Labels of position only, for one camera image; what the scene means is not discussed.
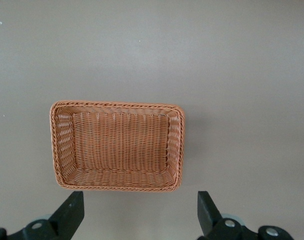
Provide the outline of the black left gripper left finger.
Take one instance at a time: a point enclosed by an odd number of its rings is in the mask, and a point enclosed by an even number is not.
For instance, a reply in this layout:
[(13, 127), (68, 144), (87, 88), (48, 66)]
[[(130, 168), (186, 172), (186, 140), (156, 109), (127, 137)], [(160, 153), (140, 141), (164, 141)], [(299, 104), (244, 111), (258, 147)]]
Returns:
[(70, 240), (83, 219), (83, 192), (74, 191), (47, 220), (32, 221), (10, 235), (0, 227), (0, 240)]

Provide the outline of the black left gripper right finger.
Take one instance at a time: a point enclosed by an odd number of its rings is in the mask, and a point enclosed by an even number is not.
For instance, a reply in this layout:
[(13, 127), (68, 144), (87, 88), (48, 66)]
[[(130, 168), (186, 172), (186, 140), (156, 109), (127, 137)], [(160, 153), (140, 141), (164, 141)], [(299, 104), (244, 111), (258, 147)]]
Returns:
[(257, 232), (249, 230), (239, 221), (223, 217), (207, 191), (197, 196), (197, 216), (203, 235), (200, 240), (292, 240), (284, 229), (264, 225)]

